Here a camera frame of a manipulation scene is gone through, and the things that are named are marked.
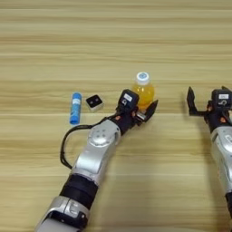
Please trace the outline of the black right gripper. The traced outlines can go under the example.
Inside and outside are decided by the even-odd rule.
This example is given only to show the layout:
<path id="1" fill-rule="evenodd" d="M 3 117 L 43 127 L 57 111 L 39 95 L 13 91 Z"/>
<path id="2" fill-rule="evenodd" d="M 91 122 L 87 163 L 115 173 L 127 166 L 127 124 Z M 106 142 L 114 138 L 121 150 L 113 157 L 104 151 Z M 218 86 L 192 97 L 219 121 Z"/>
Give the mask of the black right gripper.
<path id="1" fill-rule="evenodd" d="M 221 86 L 221 89 L 232 92 L 226 86 Z M 210 131 L 222 126 L 232 127 L 232 121 L 228 118 L 228 111 L 216 109 L 211 101 L 208 102 L 207 109 L 205 111 L 198 111 L 195 105 L 195 94 L 191 87 L 188 87 L 187 103 L 189 115 L 203 117 Z"/>

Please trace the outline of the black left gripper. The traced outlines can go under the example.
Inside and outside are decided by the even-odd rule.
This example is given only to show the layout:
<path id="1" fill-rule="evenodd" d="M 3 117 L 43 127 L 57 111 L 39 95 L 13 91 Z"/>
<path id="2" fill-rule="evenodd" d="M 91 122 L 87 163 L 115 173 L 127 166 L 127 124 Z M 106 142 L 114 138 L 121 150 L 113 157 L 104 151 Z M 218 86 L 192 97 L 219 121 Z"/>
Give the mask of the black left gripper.
<path id="1" fill-rule="evenodd" d="M 135 108 L 132 111 L 124 111 L 113 118 L 113 122 L 119 127 L 121 135 L 124 135 L 135 125 L 140 126 L 147 122 L 154 114 L 159 101 L 154 101 L 146 110 L 145 114 Z"/>

